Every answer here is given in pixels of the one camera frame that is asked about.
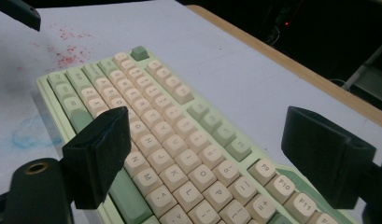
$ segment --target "blue stain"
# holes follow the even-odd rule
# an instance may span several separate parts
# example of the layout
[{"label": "blue stain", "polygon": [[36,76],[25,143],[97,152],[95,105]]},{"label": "blue stain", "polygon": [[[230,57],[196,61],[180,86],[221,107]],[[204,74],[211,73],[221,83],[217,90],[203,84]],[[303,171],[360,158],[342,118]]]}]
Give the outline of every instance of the blue stain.
[{"label": "blue stain", "polygon": [[53,147],[62,143],[57,134],[50,138],[41,116],[24,120],[12,134],[12,143],[20,149]]}]

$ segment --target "mechanical keyboard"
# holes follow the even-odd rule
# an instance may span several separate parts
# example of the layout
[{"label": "mechanical keyboard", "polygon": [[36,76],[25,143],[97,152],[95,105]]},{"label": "mechanical keyboard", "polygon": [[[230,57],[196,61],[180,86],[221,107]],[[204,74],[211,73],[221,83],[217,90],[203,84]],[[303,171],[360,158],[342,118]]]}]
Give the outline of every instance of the mechanical keyboard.
[{"label": "mechanical keyboard", "polygon": [[105,223],[354,222],[144,47],[36,83],[64,142],[109,108],[129,109],[132,151],[98,208]]}]

